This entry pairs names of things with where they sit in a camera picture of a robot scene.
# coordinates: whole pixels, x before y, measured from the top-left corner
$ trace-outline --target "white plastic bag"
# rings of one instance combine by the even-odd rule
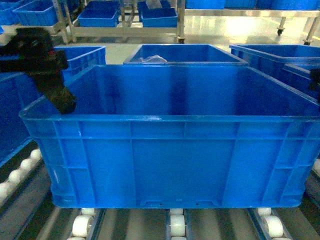
[[[160,0],[146,0],[145,3],[148,9],[162,9]]]
[[[149,56],[147,58],[139,58],[140,62],[142,63],[167,63],[168,61],[165,60],[163,57],[159,55]]]

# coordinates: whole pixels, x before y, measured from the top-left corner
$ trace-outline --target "shiny floor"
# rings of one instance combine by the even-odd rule
[[[185,43],[212,44],[226,51],[232,44],[303,44],[313,18],[287,18],[281,37],[277,27],[281,18],[186,16]],[[320,29],[315,32],[312,46],[320,46]],[[122,64],[139,44],[174,44],[176,39],[131,37],[79,37],[70,46],[105,45],[108,64]]]

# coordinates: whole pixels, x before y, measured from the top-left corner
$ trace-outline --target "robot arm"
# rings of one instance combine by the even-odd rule
[[[64,51],[55,51],[50,34],[41,27],[18,28],[0,47],[0,72],[25,72],[61,114],[76,108],[76,97],[64,86],[61,71],[68,68]]]

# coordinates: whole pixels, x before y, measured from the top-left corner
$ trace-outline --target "blue plastic bin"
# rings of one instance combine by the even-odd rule
[[[0,74],[0,167],[32,140],[19,111],[39,97],[26,74]]]
[[[257,0],[256,6],[271,10],[316,10],[318,0]]]
[[[69,67],[63,70],[65,80],[93,65],[106,64],[105,46],[62,46],[55,50],[64,50]]]
[[[224,7],[229,9],[254,9],[257,0],[225,0]]]
[[[96,10],[107,10],[114,9],[119,11],[119,2],[118,1],[91,1],[85,7],[86,9],[96,9]]]
[[[160,1],[161,3],[161,6],[164,8],[164,9],[169,9],[171,8],[170,6],[170,3],[167,1],[167,0],[162,0]],[[146,4],[146,1],[139,1],[137,3],[137,8],[138,8],[138,14],[139,14],[139,21],[142,23],[142,18],[141,18],[141,14],[142,14],[142,11],[144,9],[148,9],[148,6]]]
[[[143,62],[154,55],[166,59],[166,63]],[[239,57],[208,44],[143,44],[140,45],[124,64],[174,64],[174,65],[238,65],[248,63]]]
[[[224,9],[225,0],[186,0],[187,9]]]
[[[58,22],[56,10],[51,1],[36,0],[15,10],[21,25],[53,26]]]
[[[320,63],[320,47],[305,45],[231,45],[231,53],[276,79],[285,64]]]
[[[309,90],[311,69],[319,69],[320,63],[316,64],[286,64],[281,74],[281,81],[299,91],[318,99],[319,92]]]
[[[20,112],[66,208],[301,203],[320,152],[317,102],[253,68],[105,65],[67,82],[75,112]]]
[[[0,2],[0,25],[13,25],[19,22],[12,11],[19,7],[16,2]]]
[[[85,9],[78,17],[81,27],[116,27],[119,12],[115,9]]]
[[[178,25],[174,8],[144,9],[141,19],[144,28],[176,28]]]

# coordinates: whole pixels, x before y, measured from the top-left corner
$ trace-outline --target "caster wheel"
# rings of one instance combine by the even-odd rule
[[[280,37],[283,32],[284,32],[283,30],[278,29],[278,36]]]

